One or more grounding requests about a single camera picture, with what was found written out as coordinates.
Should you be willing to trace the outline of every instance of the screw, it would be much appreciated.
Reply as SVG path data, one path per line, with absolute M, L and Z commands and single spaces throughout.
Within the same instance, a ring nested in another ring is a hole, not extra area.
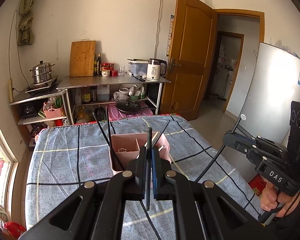
M 87 181 L 84 183 L 85 188 L 92 188 L 94 187 L 94 182 L 93 181 Z
M 124 171 L 122 173 L 122 176 L 124 176 L 125 178 L 131 177 L 132 176 L 132 171 Z
M 176 174 L 177 174 L 177 173 L 176 173 L 175 171 L 167 171 L 167 172 L 166 172 L 166 175 L 167 175 L 168 177 L 170 177 L 170 178 L 176 176 Z
M 207 188 L 212 188 L 212 187 L 214 187 L 214 183 L 211 180 L 206 180 L 204 182 L 204 186 L 207 187 Z

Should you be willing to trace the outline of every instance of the hand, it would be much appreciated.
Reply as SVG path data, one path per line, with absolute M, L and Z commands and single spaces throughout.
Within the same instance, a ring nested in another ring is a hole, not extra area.
M 276 217 L 283 217 L 289 206 L 292 204 L 297 194 L 294 197 L 290 197 L 287 194 L 280 192 L 279 196 L 277 191 L 274 189 L 274 185 L 267 181 L 266 188 L 262 191 L 262 196 L 260 199 L 260 207 L 265 211 L 270 211 L 277 207 L 278 202 L 285 203 L 283 208 L 277 213 Z M 295 210 L 300 201 L 300 195 L 293 206 L 289 209 L 288 214 Z

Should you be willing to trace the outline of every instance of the black sleeve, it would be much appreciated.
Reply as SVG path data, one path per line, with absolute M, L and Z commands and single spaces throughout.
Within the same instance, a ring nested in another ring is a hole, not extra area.
M 266 226 L 274 233 L 278 240 L 291 240 L 300 231 L 300 203 L 293 212 L 283 218 L 275 217 L 272 222 Z

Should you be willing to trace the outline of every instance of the green curtain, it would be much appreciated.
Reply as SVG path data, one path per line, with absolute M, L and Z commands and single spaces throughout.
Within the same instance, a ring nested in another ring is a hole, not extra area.
M 31 9 L 33 7 L 33 0 L 21 0 L 19 13 L 22 15 L 22 19 L 19 25 L 19 38 L 18 45 L 31 45 L 34 40 L 34 35 L 31 31 L 31 24 L 33 15 Z

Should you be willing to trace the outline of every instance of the stainless steel countertop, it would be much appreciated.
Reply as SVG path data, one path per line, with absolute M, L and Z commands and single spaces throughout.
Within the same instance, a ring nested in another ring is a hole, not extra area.
M 136 83 L 170 83 L 169 80 L 161 77 L 158 81 L 141 82 L 140 80 L 125 74 L 124 76 L 116 77 L 103 77 L 103 76 L 92 76 L 92 77 L 65 77 L 64 80 L 58 86 L 59 89 L 69 89 L 78 87 L 91 87 L 97 85 L 117 85 L 117 84 L 136 84 Z
M 53 96 L 61 96 L 62 94 L 65 93 L 65 91 L 57 89 L 57 86 L 58 86 L 58 84 L 55 84 L 54 88 L 52 90 L 40 92 L 40 93 L 34 94 L 34 95 L 30 95 L 29 93 L 26 93 L 26 92 L 18 93 L 14 97 L 13 102 L 11 104 L 9 104 L 9 106 L 26 103 L 26 102 L 33 101 L 33 100 L 49 98 L 49 97 L 53 97 Z

